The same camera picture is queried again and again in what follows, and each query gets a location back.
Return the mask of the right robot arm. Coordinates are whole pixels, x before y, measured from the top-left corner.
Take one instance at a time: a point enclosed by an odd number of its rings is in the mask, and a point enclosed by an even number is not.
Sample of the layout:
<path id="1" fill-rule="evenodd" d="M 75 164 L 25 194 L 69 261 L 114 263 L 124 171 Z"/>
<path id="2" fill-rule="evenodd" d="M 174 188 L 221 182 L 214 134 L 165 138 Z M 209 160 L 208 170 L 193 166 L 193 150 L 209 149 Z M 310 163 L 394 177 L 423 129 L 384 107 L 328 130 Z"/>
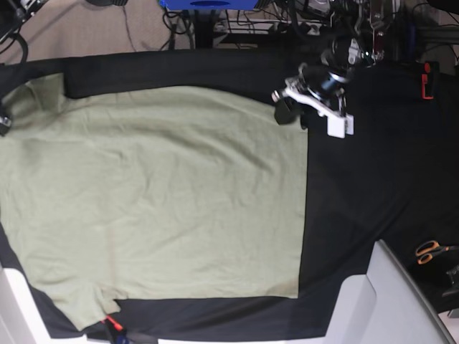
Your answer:
<path id="1" fill-rule="evenodd" d="M 22 26 L 31 19 L 47 1 L 1 1 L 1 44 L 10 39 L 11 42 L 7 47 L 1 50 L 5 53 L 14 43 L 21 47 L 22 56 L 18 64 L 14 66 L 13 71 L 8 77 L 1 79 L 1 87 L 10 86 L 23 69 L 28 55 L 28 44 L 21 35 Z"/>

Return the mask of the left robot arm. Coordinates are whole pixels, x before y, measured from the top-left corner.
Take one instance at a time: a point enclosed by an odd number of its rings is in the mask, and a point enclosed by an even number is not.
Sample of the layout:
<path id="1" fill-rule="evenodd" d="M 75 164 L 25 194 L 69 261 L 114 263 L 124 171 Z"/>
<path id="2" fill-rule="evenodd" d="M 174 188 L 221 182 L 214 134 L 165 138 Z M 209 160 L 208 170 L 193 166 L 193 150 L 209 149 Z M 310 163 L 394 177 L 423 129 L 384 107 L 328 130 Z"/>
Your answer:
<path id="1" fill-rule="evenodd" d="M 384 59 L 384 40 L 393 18 L 388 1 L 288 1 L 290 25 L 304 43 L 316 44 L 318 61 L 298 66 L 285 86 L 272 93 L 278 125 L 318 115 L 329 136 L 354 134 L 346 104 L 346 86 L 358 70 Z"/>

